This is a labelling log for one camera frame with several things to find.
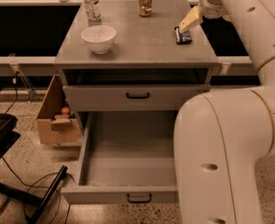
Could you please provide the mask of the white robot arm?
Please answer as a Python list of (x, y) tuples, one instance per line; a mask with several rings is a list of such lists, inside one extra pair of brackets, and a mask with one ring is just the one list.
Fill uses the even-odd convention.
[(263, 224), (255, 164), (275, 155), (275, 0), (199, 0), (200, 17), (227, 14), (260, 84), (188, 100), (174, 125), (183, 224)]

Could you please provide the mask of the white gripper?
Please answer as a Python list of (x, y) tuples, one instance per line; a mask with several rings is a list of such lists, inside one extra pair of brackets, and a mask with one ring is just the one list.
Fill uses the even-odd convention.
[(202, 24), (202, 16), (207, 19), (218, 19), (226, 16), (227, 11), (221, 0), (199, 0), (199, 7), (192, 7), (179, 24), (181, 33)]

